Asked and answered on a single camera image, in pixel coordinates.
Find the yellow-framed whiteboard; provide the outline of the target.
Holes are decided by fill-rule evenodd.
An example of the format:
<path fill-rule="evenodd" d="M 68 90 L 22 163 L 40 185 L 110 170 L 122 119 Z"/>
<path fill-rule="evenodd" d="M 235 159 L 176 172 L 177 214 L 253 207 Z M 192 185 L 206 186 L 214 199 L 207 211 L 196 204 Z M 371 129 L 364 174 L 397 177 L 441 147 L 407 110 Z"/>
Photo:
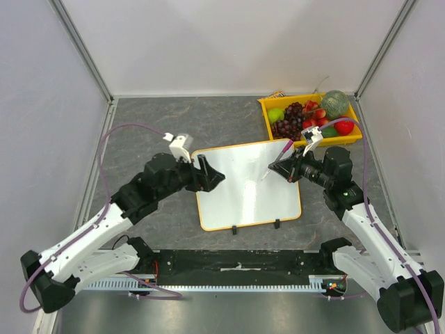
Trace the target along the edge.
<path fill-rule="evenodd" d="M 213 191 L 197 193 L 201 228 L 207 232 L 290 221 L 302 214 L 298 183 L 288 183 L 268 165 L 288 143 L 286 139 L 196 150 L 225 175 Z"/>

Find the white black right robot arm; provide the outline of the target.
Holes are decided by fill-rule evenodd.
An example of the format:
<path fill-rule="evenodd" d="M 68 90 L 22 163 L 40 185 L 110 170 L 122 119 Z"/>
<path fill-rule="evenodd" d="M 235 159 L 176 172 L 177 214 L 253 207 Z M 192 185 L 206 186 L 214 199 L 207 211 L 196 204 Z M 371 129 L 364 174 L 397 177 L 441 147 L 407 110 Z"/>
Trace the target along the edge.
<path fill-rule="evenodd" d="M 347 241 L 335 239 L 324 244 L 327 256 L 376 302 L 391 331 L 399 333 L 431 322 L 435 332 L 440 332 L 443 278 L 413 260 L 386 229 L 364 190 L 352 179 L 349 151 L 333 146 L 319 161 L 301 147 L 268 167 L 289 183 L 305 178 L 323 188 L 325 204 L 368 252 L 362 255 Z"/>

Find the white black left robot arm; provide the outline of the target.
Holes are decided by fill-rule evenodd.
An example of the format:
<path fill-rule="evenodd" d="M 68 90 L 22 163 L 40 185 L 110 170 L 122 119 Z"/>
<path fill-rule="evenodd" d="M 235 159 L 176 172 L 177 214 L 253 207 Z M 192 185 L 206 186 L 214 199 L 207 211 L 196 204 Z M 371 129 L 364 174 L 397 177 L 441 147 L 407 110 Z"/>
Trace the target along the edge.
<path fill-rule="evenodd" d="M 198 166 L 171 154 L 158 153 L 142 172 L 120 187 L 85 225 L 40 253 L 29 250 L 20 258 L 26 284 L 19 298 L 22 312 L 31 290 L 38 309 L 53 313 L 67 305 L 90 283 L 114 273 L 131 271 L 152 258 L 151 248 L 140 238 L 95 259 L 91 254 L 117 234 L 128 230 L 158 209 L 159 202 L 183 189 L 213 191 L 225 175 L 200 154 Z"/>

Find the white purple marker pen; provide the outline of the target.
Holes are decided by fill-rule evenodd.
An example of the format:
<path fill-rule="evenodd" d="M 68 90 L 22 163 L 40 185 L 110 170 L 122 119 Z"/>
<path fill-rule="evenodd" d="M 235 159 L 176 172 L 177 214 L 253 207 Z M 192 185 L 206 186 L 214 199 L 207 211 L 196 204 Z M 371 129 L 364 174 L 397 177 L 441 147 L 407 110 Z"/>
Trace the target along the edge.
<path fill-rule="evenodd" d="M 275 158 L 275 160 L 273 162 L 274 163 L 278 162 L 292 146 L 293 146 L 293 141 L 291 139 L 289 139 L 288 142 L 286 143 L 286 145 L 281 149 L 280 153 L 277 155 L 277 157 Z M 263 181 L 269 175 L 270 172 L 271 172 L 271 169 L 268 168 L 260 180 Z"/>

